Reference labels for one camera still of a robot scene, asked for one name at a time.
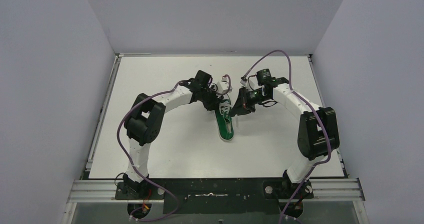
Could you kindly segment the white shoelace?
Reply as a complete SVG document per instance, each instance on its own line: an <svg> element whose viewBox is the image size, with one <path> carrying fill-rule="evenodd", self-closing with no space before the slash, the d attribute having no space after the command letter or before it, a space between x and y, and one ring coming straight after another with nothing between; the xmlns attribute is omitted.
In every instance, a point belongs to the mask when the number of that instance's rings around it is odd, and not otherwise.
<svg viewBox="0 0 424 224"><path fill-rule="evenodd" d="M232 117L230 117L231 108L232 108L231 100L222 99L215 113L219 128L223 128L227 132L233 132L233 125L232 125L233 121L232 121Z"/></svg>

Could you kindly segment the green canvas sneaker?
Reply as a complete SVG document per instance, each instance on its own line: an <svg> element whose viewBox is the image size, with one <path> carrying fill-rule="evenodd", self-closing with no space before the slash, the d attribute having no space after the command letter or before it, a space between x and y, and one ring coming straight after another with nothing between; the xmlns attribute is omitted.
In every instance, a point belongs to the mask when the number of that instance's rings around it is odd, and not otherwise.
<svg viewBox="0 0 424 224"><path fill-rule="evenodd" d="M230 116L231 107L231 100L229 96L226 96L220 100L214 110L219 136L226 142L231 141L234 137L232 117Z"/></svg>

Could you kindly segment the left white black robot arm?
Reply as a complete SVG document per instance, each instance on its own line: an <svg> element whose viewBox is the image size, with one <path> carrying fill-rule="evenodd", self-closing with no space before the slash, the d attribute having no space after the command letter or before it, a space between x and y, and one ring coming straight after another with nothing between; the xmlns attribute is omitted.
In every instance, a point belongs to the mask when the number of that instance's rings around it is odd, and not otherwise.
<svg viewBox="0 0 424 224"><path fill-rule="evenodd" d="M196 76L178 81L171 90L153 95L139 94L117 128L117 142L128 158L128 168L119 187L122 193L143 198L155 185L148 178L150 146L158 137L164 116L183 105L200 101L208 111L218 108L223 96L232 90L231 78L224 75L215 84L210 74L199 70Z"/></svg>

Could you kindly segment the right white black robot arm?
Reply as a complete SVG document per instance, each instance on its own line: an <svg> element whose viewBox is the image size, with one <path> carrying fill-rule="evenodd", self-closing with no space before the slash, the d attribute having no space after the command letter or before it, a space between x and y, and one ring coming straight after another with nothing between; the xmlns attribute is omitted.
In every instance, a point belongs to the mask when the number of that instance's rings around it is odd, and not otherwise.
<svg viewBox="0 0 424 224"><path fill-rule="evenodd" d="M231 117L255 112L256 105L274 101L284 106L294 117L299 118L298 152L283 176L282 193L296 196L304 182L318 165L327 163L332 152L339 147L340 139L335 110L319 106L291 88L288 79L271 76L269 69L257 72L257 89L241 87L231 108Z"/></svg>

